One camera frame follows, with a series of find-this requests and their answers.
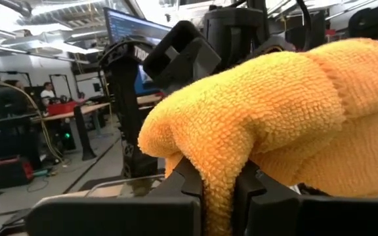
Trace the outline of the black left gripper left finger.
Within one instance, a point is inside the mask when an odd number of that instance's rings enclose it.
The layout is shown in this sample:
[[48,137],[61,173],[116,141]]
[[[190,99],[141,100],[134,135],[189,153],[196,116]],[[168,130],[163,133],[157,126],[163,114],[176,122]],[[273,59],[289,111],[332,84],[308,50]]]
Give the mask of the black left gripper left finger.
[[57,197],[33,207],[29,236],[201,236],[200,174],[183,159],[143,197]]

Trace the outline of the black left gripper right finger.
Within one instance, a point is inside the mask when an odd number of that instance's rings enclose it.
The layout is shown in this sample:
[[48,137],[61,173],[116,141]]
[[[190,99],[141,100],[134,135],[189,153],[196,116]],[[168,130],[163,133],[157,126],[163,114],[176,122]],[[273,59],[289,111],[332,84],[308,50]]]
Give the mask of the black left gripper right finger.
[[248,162],[236,179],[234,236],[378,236],[378,199],[299,195]]

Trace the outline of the orange microfiber towel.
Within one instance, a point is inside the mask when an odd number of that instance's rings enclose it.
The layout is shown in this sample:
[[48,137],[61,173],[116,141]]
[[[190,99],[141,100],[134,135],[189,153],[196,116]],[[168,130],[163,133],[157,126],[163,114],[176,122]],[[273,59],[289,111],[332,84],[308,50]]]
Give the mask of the orange microfiber towel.
[[165,159],[186,157],[204,183],[206,236],[230,236],[246,162],[291,187],[378,197],[378,41],[352,38],[274,52],[200,79],[162,100],[138,137]]

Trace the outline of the clear plastic container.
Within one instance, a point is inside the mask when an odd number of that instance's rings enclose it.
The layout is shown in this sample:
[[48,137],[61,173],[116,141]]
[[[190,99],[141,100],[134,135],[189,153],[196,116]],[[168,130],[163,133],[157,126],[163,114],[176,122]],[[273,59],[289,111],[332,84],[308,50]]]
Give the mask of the clear plastic container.
[[84,197],[142,197],[158,187],[164,174],[105,182],[92,187]]

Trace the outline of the computer monitor with blue screen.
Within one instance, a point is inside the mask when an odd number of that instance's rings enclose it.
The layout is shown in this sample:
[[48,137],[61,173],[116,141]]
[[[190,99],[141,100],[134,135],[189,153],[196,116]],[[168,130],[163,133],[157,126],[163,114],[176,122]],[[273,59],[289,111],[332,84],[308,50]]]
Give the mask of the computer monitor with blue screen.
[[[104,7],[104,17],[111,43],[116,43],[122,37],[131,36],[132,38],[145,40],[156,45],[171,30],[169,26],[131,16],[130,14],[108,7]],[[159,92],[159,89],[154,86],[152,79],[144,72],[141,63],[138,65],[135,92],[139,96]]]

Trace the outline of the black computer tower green light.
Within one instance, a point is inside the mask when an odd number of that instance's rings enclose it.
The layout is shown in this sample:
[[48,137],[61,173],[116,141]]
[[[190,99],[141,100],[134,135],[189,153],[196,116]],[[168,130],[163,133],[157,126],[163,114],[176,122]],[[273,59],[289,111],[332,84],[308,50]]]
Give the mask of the black computer tower green light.
[[56,130],[56,144],[61,152],[71,151],[76,148],[70,128],[59,127]]

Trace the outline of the wooden desk with black leg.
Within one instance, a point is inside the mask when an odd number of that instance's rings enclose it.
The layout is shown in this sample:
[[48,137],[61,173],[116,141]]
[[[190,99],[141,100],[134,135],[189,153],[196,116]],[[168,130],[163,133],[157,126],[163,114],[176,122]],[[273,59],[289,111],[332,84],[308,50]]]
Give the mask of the wooden desk with black leg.
[[94,129],[96,131],[96,137],[100,138],[104,134],[102,133],[100,127],[100,121],[98,118],[98,111],[106,106],[109,106],[109,103],[95,104],[95,105],[84,105],[84,106],[75,106],[74,109],[69,113],[63,113],[58,115],[51,115],[46,117],[36,117],[32,121],[45,122],[45,121],[54,121],[58,119],[69,119],[69,126],[71,134],[74,140],[74,144],[77,151],[82,153],[82,160],[88,161],[96,158],[96,155],[90,145],[90,140],[87,134],[87,129],[85,128],[85,122],[83,116],[90,114],[93,119]]

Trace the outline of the black and red case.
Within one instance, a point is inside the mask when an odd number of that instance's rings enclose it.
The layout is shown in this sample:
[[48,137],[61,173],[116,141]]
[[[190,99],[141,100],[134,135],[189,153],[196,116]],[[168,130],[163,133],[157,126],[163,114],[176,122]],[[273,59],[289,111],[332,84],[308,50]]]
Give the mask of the black and red case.
[[19,155],[0,159],[0,189],[28,185],[33,179],[27,159]]

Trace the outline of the red plastic bin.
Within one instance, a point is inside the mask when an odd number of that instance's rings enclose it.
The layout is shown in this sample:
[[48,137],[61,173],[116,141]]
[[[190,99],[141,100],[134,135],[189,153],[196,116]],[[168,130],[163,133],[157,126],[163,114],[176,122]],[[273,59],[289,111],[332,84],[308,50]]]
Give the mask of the red plastic bin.
[[47,112],[50,116],[70,113],[74,111],[74,107],[76,107],[76,105],[77,102],[75,101],[59,104],[49,104],[47,106]]

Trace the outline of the black monitor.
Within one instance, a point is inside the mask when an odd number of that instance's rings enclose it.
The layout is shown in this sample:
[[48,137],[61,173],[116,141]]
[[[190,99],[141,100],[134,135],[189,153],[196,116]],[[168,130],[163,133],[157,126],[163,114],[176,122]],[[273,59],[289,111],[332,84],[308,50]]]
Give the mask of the black monitor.
[[23,92],[10,87],[0,87],[0,119],[27,113],[27,101]]

